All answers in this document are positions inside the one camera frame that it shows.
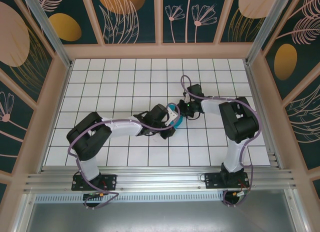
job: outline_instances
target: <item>metal base plate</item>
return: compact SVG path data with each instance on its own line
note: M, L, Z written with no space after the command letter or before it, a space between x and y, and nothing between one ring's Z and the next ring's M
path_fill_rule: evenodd
M114 191L116 189L117 184L117 175L115 174L103 174L101 176L101 180L98 188L106 191ZM72 191L96 191L96 189L92 188L89 184L85 182L82 176L74 175L72 181Z
M246 172L243 172L243 174L244 174L244 178L241 182L246 187L249 187L250 184L249 184L248 174ZM204 181L205 181L205 187L207 189L237 189L237 188L240 189L241 188L241 183L239 183L239 182L235 182L233 184L226 186L221 178L220 172L205 173L204 174Z

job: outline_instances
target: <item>blue object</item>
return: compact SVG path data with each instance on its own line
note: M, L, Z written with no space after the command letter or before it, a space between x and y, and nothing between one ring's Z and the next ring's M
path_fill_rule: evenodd
M172 110L172 111L175 111L175 106L173 105L173 104L169 104L169 108ZM177 121L177 123L175 124L175 126L173 126L173 128L177 128L181 123L182 123L182 120L183 120L184 118L182 117L182 116L180 116L180 118L179 118L179 120Z

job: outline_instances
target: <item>gray floor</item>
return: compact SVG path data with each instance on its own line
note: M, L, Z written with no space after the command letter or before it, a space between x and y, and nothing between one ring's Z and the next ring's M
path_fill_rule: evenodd
M28 232L294 232L284 196L252 191L237 208L221 201L111 203L98 210L82 204L35 204Z

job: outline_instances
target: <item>yellow oval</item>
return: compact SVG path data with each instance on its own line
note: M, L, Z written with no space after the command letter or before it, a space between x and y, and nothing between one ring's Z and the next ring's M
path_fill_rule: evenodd
M28 27L21 16L0 2L0 61L11 67L21 66L29 55Z
M275 0L239 0L240 13L250 19L261 19L268 15Z
M55 13L49 17L56 34L65 41L80 39L82 32L80 25L71 16L65 13Z
M297 64L297 51L291 44L281 45L274 58L274 73L279 80L288 79L295 70Z
M132 2L135 10L137 11L141 9L146 0L127 0L128 4L129 1ZM109 11L113 13L120 15L130 13L130 10L128 9L128 5L125 3L125 0L100 0L100 2L103 4L105 8L107 8Z

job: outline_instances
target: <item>white grid floor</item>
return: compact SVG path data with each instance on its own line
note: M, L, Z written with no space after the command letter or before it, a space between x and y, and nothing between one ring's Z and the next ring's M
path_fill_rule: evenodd
M183 98L182 75L201 84L205 96L245 96L255 108L241 59L77 59L55 123L45 166L75 166L67 155L67 133L90 112L127 118L157 104ZM220 116L185 120L167 140L155 136L123 136L107 140L97 155L99 166L220 166L227 153ZM262 136L248 147L255 166L269 166Z

